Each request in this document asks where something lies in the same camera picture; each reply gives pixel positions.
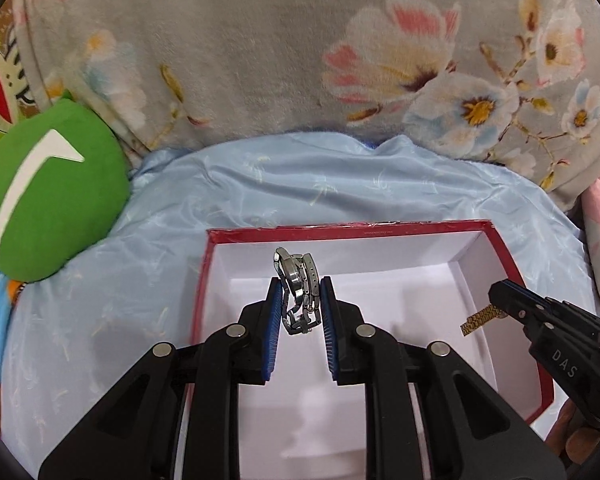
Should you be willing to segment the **person's right hand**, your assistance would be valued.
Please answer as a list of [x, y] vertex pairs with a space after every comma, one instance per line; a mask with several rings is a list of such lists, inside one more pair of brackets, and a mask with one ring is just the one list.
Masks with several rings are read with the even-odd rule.
[[576, 413], [576, 404], [571, 400], [562, 404], [545, 444], [554, 454], [560, 455], [565, 452], [574, 464], [582, 465], [600, 444], [600, 432], [588, 427], [570, 429]]

